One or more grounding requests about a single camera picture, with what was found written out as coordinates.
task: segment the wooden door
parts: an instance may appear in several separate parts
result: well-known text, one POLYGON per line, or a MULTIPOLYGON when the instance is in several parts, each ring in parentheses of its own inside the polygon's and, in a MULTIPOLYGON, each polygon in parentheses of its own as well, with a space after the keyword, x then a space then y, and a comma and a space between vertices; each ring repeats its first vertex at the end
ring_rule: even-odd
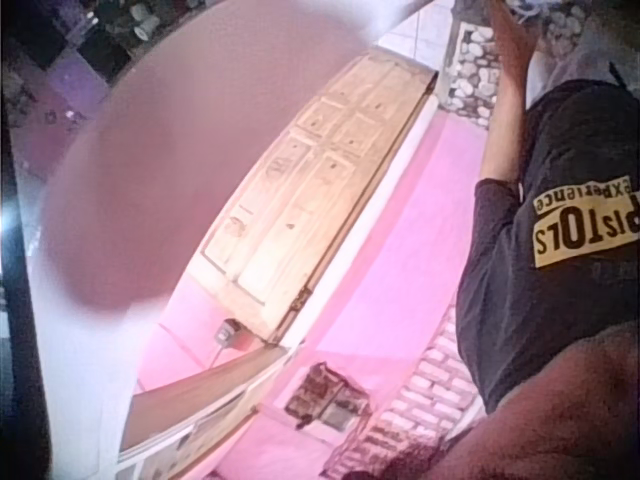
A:
POLYGON ((256 163, 188 272, 247 328, 269 339, 310 295, 307 280, 371 190, 432 76, 384 51, 357 59, 256 163))

